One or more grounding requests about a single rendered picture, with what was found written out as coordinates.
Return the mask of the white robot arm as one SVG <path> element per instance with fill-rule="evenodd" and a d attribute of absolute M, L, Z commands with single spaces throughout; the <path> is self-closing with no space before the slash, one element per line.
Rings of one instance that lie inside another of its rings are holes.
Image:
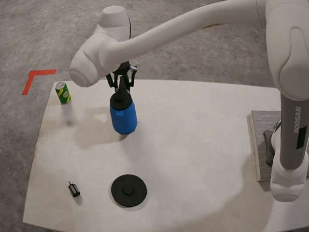
<path fill-rule="evenodd" d="M 309 165 L 309 0 L 225 0 L 191 10 L 133 39 L 126 9 L 110 6 L 102 10 L 95 32 L 75 54 L 70 77 L 76 85 L 90 87 L 121 63 L 222 24 L 266 29 L 268 63 L 281 92 L 281 120 L 274 131 L 264 131 L 266 164 L 273 164 L 272 196 L 293 202 L 305 187 Z"/>

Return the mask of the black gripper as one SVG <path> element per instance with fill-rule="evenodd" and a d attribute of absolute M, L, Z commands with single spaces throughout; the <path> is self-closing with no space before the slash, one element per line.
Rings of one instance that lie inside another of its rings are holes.
<path fill-rule="evenodd" d="M 127 72 L 129 70 L 131 70 L 131 73 L 132 73 L 131 82 L 129 82 L 129 78 L 127 75 Z M 137 66 L 132 67 L 129 64 L 129 61 L 127 61 L 127 62 L 121 63 L 120 67 L 116 71 L 112 72 L 114 74 L 114 82 L 112 80 L 111 74 L 106 75 L 106 78 L 109 83 L 109 86 L 114 87 L 115 92 L 118 92 L 118 89 L 119 89 L 119 85 L 117 83 L 118 75 L 122 75 L 125 81 L 126 91 L 130 93 L 130 87 L 134 87 L 134 79 L 135 79 L 136 72 L 137 72 Z"/>

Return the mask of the green drink can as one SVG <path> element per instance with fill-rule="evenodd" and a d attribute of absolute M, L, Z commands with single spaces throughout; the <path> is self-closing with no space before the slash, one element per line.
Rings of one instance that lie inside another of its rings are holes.
<path fill-rule="evenodd" d="M 70 93 L 64 82 L 61 81 L 56 84 L 56 93 L 61 103 L 66 104 L 70 101 Z"/>

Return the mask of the black round disc with center stud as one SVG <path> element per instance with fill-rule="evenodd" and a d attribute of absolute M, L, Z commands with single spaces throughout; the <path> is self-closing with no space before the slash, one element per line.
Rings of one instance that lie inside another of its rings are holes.
<path fill-rule="evenodd" d="M 144 181 L 138 176 L 124 174 L 113 181 L 111 193 L 115 201 L 120 205 L 134 207 L 144 201 L 147 188 Z"/>

